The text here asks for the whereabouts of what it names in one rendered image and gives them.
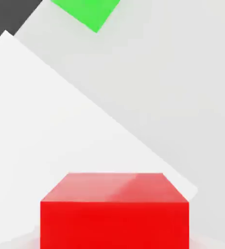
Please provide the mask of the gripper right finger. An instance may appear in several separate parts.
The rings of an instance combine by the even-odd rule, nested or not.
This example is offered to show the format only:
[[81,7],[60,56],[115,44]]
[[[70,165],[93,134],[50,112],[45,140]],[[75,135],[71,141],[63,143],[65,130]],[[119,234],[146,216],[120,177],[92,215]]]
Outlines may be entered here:
[[224,244],[209,237],[190,235],[190,249],[224,249]]

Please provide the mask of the small green cube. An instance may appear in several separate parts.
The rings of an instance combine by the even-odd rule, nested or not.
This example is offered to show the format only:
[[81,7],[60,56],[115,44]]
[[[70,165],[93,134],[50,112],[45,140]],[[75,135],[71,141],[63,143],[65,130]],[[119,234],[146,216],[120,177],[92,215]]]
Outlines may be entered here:
[[76,20],[97,33],[120,0],[51,0]]

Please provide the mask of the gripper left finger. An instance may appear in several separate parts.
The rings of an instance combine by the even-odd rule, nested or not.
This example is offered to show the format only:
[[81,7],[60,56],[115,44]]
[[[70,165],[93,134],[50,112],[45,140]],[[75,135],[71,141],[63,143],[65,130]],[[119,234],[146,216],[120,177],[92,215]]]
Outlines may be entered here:
[[39,225],[0,227],[0,249],[39,249]]

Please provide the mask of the small red cube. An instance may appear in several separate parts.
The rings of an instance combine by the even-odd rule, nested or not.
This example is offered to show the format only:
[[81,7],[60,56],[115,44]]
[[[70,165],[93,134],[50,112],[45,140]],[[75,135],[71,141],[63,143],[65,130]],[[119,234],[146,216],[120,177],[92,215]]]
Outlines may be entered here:
[[40,202],[40,249],[189,249],[189,214],[162,173],[70,173]]

